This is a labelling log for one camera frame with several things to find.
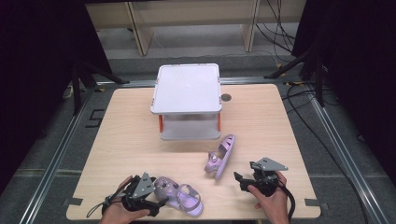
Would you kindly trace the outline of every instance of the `purple shoe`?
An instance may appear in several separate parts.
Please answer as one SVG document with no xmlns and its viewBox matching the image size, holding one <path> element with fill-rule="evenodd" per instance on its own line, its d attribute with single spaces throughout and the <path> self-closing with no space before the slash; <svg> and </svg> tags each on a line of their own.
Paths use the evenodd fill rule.
<svg viewBox="0 0 396 224">
<path fill-rule="evenodd" d="M 233 150 L 233 144 L 235 142 L 235 135 L 228 134 L 221 141 L 218 150 L 209 152 L 209 159 L 207 165 L 205 167 L 205 171 L 210 174 L 216 171 L 215 179 L 220 179 L 225 165 L 227 164 L 227 160 L 231 155 L 231 151 Z"/>
<path fill-rule="evenodd" d="M 161 176 L 154 182 L 154 194 L 158 200 L 168 198 L 166 204 L 198 217 L 204 210 L 199 193 L 187 184 L 179 185 L 168 177 Z"/>
</svg>

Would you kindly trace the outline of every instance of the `hand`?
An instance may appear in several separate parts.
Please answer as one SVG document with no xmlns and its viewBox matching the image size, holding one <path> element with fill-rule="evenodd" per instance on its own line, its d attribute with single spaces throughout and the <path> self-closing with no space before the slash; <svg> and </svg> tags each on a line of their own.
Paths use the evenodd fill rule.
<svg viewBox="0 0 396 224">
<path fill-rule="evenodd" d="M 120 183 L 119 188 L 131 180 L 131 176 L 127 177 L 122 183 Z M 106 209 L 103 214 L 100 224 L 128 224 L 135 219 L 145 217 L 149 215 L 148 209 L 142 209 L 135 212 L 130 212 L 124 208 L 120 202 L 120 197 L 113 199 L 113 203 Z"/>
<path fill-rule="evenodd" d="M 286 178 L 279 171 L 276 171 L 279 180 L 286 186 Z M 276 188 L 273 195 L 265 197 L 254 186 L 247 186 L 248 190 L 259 202 L 254 206 L 256 209 L 261 208 L 265 215 L 273 224 L 289 224 L 288 218 L 288 197 L 282 189 Z"/>
</svg>

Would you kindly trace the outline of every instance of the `wooden table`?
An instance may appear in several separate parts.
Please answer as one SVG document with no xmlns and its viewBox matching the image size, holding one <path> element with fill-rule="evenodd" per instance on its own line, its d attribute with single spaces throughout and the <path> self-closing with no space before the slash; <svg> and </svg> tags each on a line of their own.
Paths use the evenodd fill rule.
<svg viewBox="0 0 396 224">
<path fill-rule="evenodd" d="M 316 196 L 275 85 L 221 86 L 221 93 L 229 93 L 232 99 L 222 102 L 220 139 L 188 142 L 161 140 L 158 117 L 149 109 L 153 91 L 114 92 L 74 194 L 74 198 L 83 199 L 82 204 L 69 205 L 69 219 L 87 219 L 87 212 L 112 194 L 126 176 L 144 172 L 192 185 L 204 204 L 204 212 L 198 217 L 164 206 L 158 216 L 144 217 L 146 220 L 264 219 L 263 211 L 253 207 L 256 199 L 241 191 L 233 177 L 237 172 L 252 178 L 249 162 L 263 157 L 289 167 L 283 174 L 296 201 L 293 218 L 319 216 L 319 207 L 305 205 L 304 199 Z M 229 133 L 236 135 L 233 154 L 216 182 L 204 171 L 207 153 Z M 153 193 L 148 200 L 157 202 Z M 100 218 L 100 209 L 90 217 Z"/>
</svg>

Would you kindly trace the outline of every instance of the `white shelf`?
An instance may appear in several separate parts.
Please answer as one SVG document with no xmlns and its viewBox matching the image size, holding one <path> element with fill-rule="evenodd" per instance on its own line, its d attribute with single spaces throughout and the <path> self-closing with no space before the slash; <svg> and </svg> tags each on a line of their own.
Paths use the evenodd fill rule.
<svg viewBox="0 0 396 224">
<path fill-rule="evenodd" d="M 219 138 L 220 95 L 217 64 L 161 66 L 150 109 L 162 118 L 162 139 Z"/>
</svg>

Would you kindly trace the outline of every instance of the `aluminum rail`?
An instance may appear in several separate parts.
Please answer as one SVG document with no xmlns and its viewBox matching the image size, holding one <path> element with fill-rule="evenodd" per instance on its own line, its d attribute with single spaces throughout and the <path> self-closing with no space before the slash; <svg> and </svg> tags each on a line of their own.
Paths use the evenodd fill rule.
<svg viewBox="0 0 396 224">
<path fill-rule="evenodd" d="M 64 134 L 64 137 L 61 140 L 61 143 L 59 144 L 58 148 L 55 151 L 55 154 L 53 155 L 49 167 L 41 177 L 41 181 L 38 184 L 37 189 L 35 190 L 35 194 L 33 195 L 32 199 L 28 203 L 28 206 L 23 214 L 23 217 L 21 219 L 21 224 L 30 224 L 33 223 L 35 220 L 35 216 L 38 213 L 38 210 L 41 207 L 41 204 L 43 203 L 49 189 L 50 185 L 53 181 L 53 178 L 56 175 L 57 169 L 64 158 L 64 154 L 70 145 L 71 138 L 74 134 L 74 132 L 77 129 L 77 126 L 80 122 L 81 116 L 84 112 L 84 108 L 86 104 L 89 101 L 89 98 L 92 96 L 94 89 L 88 89 L 86 91 L 86 95 L 84 97 L 84 100 L 81 104 L 81 109 L 77 112 L 75 116 L 71 119 L 69 126 L 67 127 L 67 130 Z"/>
<path fill-rule="evenodd" d="M 311 85 L 307 85 L 307 88 L 311 91 L 313 90 Z M 340 134 L 335 129 L 326 109 L 324 107 L 321 107 L 320 104 L 315 100 L 312 101 L 312 104 L 314 105 L 320 121 L 322 122 L 327 134 L 330 136 L 332 143 L 334 144 L 335 150 L 337 151 L 341 162 L 346 167 L 346 172 L 349 174 L 352 183 L 355 185 L 359 195 L 361 196 L 364 206 L 370 214 L 373 222 L 378 224 L 389 223 L 389 220 L 386 217 L 383 209 L 381 208 L 378 199 L 375 197 L 375 194 L 373 193 L 369 184 L 364 178 L 358 164 L 353 160 L 352 156 L 350 155 L 349 150 L 344 144 L 344 141 L 341 138 Z"/>
</svg>

